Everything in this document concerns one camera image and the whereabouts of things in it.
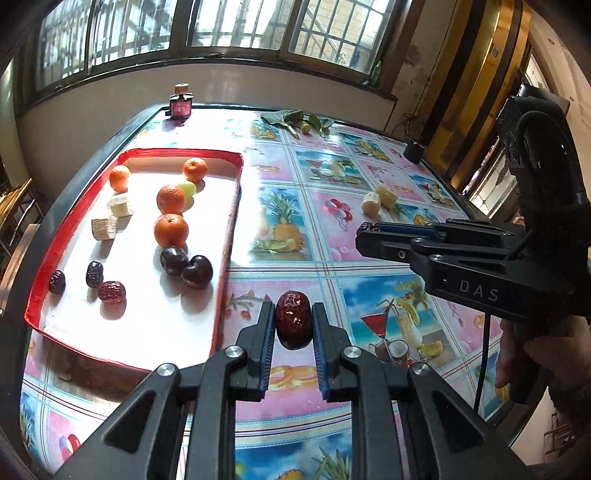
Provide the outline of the right hand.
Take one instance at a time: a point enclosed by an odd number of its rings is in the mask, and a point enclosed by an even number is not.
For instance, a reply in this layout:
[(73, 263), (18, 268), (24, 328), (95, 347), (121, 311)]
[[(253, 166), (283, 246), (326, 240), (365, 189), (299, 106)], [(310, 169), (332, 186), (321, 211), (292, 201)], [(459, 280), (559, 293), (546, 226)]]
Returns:
[[(500, 323), (501, 350), (496, 365), (495, 386), (502, 388), (516, 379), (517, 346), (513, 324)], [(549, 370), (560, 387), (574, 388), (590, 379), (590, 326), (584, 317), (571, 316), (558, 333), (525, 342), (524, 351)]]

